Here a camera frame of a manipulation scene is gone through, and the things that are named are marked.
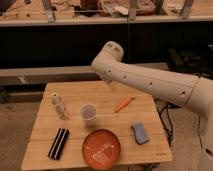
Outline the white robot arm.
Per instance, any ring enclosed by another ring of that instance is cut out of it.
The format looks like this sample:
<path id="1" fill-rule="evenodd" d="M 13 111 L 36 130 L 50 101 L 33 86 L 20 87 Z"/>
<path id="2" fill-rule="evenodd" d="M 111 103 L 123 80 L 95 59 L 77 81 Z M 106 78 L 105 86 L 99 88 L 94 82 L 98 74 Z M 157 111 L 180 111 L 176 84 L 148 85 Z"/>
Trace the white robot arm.
<path id="1" fill-rule="evenodd" d="M 117 81 L 205 117 L 208 122 L 197 171 L 213 171 L 213 80 L 125 64 L 123 55 L 118 43 L 108 41 L 91 67 L 107 83 Z"/>

